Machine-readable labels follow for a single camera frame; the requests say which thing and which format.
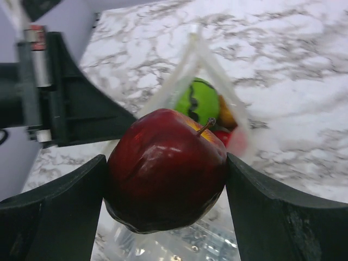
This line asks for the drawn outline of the dark red apple toy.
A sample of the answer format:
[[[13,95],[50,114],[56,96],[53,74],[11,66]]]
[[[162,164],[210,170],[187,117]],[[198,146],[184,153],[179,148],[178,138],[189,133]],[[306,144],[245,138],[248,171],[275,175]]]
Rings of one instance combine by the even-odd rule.
[[[108,159],[104,195],[110,216],[138,234],[189,226],[203,217],[227,180],[227,152],[210,130],[158,109],[126,131]]]

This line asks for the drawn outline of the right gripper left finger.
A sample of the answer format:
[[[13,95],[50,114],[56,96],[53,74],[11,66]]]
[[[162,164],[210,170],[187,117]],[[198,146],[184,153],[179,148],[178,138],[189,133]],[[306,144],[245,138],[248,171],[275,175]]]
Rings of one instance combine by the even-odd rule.
[[[106,174],[100,154],[1,201],[1,260],[90,260]]]

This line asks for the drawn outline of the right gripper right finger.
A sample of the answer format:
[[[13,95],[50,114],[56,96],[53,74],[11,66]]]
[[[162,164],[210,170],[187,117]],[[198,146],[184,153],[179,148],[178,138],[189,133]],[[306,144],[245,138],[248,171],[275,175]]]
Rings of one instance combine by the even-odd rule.
[[[226,184],[241,260],[347,260],[347,204],[270,178],[232,154]]]

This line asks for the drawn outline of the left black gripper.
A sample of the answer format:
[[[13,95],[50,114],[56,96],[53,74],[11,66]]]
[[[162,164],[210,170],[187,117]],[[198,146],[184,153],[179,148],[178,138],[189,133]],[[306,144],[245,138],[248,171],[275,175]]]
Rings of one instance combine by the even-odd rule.
[[[1,130],[60,147],[120,139],[135,116],[86,78],[62,34],[31,24],[23,36],[18,61],[1,63]]]

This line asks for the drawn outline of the small green pepper toy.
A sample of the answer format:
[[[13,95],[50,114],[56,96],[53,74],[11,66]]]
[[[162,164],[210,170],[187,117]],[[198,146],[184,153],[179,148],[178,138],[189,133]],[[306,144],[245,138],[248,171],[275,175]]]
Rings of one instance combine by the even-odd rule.
[[[208,81],[195,77],[184,89],[174,110],[205,125],[209,118],[217,120],[219,117],[219,94]]]

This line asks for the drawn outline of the clear zip top bag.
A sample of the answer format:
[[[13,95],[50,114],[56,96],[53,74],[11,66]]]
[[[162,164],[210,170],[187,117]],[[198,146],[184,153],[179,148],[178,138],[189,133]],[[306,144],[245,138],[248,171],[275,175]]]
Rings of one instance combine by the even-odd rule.
[[[225,70],[208,48],[199,28],[191,32],[178,65],[137,113],[135,122],[158,109],[174,110],[184,89],[195,77],[208,81],[223,96],[238,124],[233,130],[228,130],[219,125],[217,118],[215,125],[210,128],[211,132],[232,132],[235,129],[243,132],[247,139],[247,150],[243,156],[237,157],[250,163],[253,160],[254,147],[245,105],[235,94]],[[109,145],[108,158],[118,143]],[[210,211],[183,228],[138,234],[115,220],[104,246],[104,253],[110,260],[238,260],[239,252],[226,184]]]

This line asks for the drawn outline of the brown kiwi toy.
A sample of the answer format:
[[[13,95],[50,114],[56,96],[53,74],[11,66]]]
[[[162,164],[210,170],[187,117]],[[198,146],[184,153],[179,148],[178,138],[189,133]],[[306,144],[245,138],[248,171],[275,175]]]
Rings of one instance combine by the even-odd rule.
[[[220,112],[218,117],[218,123],[220,126],[232,131],[238,126],[229,107],[226,104],[222,95],[219,95]]]

